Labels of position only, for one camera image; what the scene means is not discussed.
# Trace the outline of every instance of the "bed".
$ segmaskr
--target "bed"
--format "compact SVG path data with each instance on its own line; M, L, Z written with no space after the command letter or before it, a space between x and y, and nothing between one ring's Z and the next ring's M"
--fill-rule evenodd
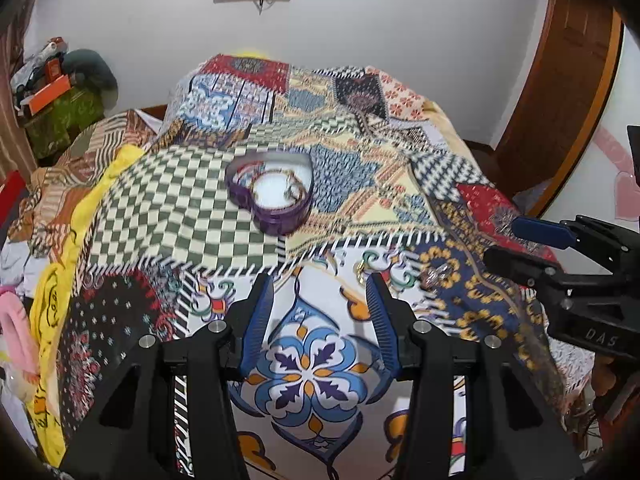
M588 380L593 355L549 341L532 291L482 264L493 244L553 254L511 233L517 209L443 110L391 75L218 55L178 83L157 133L148 122L132 110L92 126L54 182L32 183L10 230L54 261L30 313L40 375L28 403L53 466L140 336L182 338L223 318L261 271L274 277L270 324L256 369L229 384L252 478L391 478L411 384L380 359L364 295L373 272L450 336L497 335L559 414ZM223 181L236 156L269 150L313 165L310 215L285 237L261 233ZM464 465L464 382L452 473ZM176 461L193 474L185 387L177 378Z

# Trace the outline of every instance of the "purple heart-shaped box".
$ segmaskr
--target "purple heart-shaped box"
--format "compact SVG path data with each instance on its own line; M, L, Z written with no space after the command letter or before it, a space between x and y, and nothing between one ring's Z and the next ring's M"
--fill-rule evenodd
M301 164L313 170L311 158L306 153L261 152L237 156L225 170L225 185L229 199L239 208L252 213L254 223L261 232L271 236L288 235L295 231L306 220L311 211L311 199L314 191L313 171L311 183L306 195L300 202L280 209L266 209L258 206L247 187L234 182L236 173L245 166L256 162L282 162L283 164Z

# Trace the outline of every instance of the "orange box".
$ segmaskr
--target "orange box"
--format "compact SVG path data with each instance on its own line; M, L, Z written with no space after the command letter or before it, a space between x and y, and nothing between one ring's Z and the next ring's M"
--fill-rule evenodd
M29 101L31 115L37 114L54 99L60 97L67 90L71 90L71 82L68 75L63 75L53 83L49 83L42 90L37 92Z
M51 61L47 61L47 64L44 66L44 72L47 75L47 83L53 83L62 75L60 60L54 58Z

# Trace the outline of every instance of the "screw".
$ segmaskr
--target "screw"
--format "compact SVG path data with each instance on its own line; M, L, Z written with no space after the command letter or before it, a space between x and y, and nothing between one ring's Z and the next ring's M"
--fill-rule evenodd
M484 338L484 344L489 348L500 348L502 341L500 341L500 338L498 336L488 335Z
M431 323L423 319L419 319L418 321L414 322L414 330L418 334L426 334L429 330L431 330Z
M143 335L138 339L138 344L142 346L142 348L151 348L156 344L156 336L151 334Z
M226 323L221 319L216 319L214 321L211 321L207 325L207 328L209 329L210 332L213 332L214 334L219 334L226 328Z

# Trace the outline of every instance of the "wooden door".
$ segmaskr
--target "wooden door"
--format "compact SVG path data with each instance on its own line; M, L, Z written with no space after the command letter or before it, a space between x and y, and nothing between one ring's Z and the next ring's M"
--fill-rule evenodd
M613 15L605 0L549 0L529 78L495 151L506 195L553 178L565 161L601 86Z

